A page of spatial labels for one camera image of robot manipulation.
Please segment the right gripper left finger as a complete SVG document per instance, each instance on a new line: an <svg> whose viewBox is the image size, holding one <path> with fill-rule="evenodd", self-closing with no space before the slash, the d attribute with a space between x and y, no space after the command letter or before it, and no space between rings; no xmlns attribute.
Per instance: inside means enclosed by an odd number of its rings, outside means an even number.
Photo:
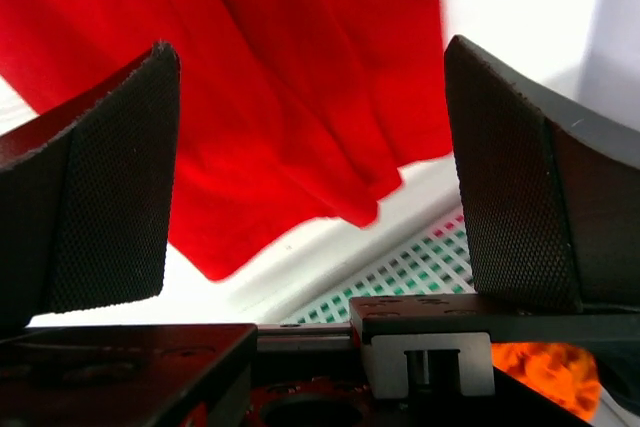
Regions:
<svg viewBox="0 0 640 427"><path fill-rule="evenodd" d="M163 287L180 61L155 44L1 138L1 325Z"/></svg>

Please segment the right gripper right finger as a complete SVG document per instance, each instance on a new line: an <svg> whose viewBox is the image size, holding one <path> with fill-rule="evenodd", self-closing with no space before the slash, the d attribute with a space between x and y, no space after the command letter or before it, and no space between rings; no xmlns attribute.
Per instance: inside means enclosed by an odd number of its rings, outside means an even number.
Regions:
<svg viewBox="0 0 640 427"><path fill-rule="evenodd" d="M639 307L639 134L457 35L446 101L477 292L566 312Z"/></svg>

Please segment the red t shirt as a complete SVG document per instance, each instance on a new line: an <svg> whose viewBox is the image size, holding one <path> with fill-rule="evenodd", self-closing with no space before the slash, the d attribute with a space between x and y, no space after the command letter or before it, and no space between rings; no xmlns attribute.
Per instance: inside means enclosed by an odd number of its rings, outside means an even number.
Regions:
<svg viewBox="0 0 640 427"><path fill-rule="evenodd" d="M452 150L440 0L1 0L1 74L45 113L166 41L170 243L222 280L300 223L366 227Z"/></svg>

